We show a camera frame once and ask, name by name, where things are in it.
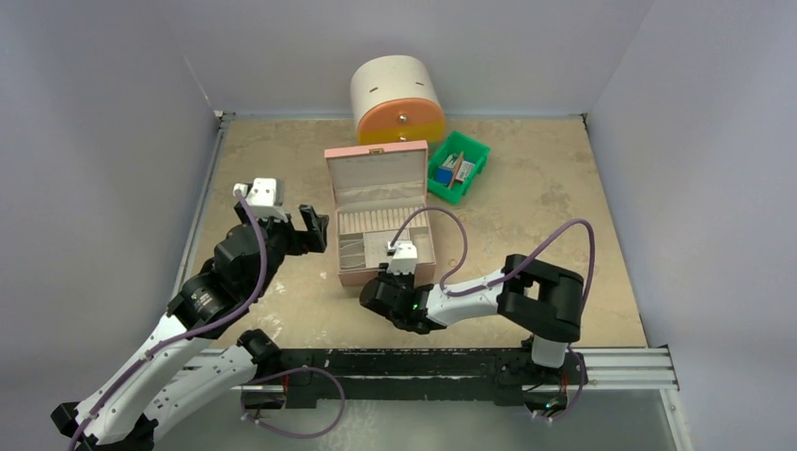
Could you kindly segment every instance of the pink box lid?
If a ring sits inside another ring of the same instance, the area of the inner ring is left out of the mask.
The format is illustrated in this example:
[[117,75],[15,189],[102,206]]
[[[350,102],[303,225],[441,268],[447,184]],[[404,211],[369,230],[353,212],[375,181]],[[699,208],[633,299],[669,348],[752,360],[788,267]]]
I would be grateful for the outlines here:
[[338,205],[416,196],[426,199],[426,141],[327,148],[324,158]]

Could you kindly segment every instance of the yellow stripe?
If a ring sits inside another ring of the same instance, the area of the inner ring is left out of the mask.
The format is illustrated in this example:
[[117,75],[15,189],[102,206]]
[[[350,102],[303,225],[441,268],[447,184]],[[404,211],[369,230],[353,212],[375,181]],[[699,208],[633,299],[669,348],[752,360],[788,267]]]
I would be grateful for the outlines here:
[[407,141],[426,140],[437,142],[443,140],[445,121],[439,120],[427,124],[405,125],[394,129],[368,130],[357,133],[357,142],[361,146],[370,144],[397,143],[401,136]]

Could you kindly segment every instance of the small box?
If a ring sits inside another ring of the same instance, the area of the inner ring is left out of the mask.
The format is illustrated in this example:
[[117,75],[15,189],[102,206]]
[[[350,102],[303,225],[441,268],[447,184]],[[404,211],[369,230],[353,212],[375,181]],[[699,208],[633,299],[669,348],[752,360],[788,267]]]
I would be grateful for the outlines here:
[[453,170],[445,166],[438,167],[437,172],[434,173],[434,179],[443,184],[449,183],[453,178],[454,178]]
[[[353,148],[328,148],[335,199],[335,233],[330,247],[337,251],[337,273],[344,287],[362,286],[388,262],[387,242],[410,214],[425,207],[426,141],[390,143]],[[429,215],[413,218],[401,235],[418,252],[415,282],[431,282],[436,261]]]

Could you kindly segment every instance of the green plastic bin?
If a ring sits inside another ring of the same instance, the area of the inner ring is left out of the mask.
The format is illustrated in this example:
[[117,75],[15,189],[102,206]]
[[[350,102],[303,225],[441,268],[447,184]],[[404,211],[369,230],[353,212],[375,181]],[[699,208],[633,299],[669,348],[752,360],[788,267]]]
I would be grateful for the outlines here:
[[[454,186],[449,190],[447,185],[434,179],[434,173],[437,168],[445,162],[448,155],[459,155],[461,152],[465,152],[465,160],[473,163],[474,168],[468,175],[468,178],[465,179],[464,183],[454,183]],[[467,194],[468,189],[470,189],[473,180],[481,173],[481,170],[484,169],[488,156],[490,156],[490,148],[460,132],[452,132],[429,160],[427,179],[430,193],[436,194],[438,197],[454,205],[459,204],[460,199],[462,199],[462,197]]]

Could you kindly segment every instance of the white cylinder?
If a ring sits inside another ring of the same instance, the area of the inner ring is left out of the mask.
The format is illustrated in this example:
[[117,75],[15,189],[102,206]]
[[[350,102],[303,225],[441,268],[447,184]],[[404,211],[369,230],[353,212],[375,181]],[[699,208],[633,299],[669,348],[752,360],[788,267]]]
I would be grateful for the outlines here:
[[396,99],[426,99],[438,105],[426,66],[403,54],[382,56],[360,66],[351,84],[354,127],[373,107]]

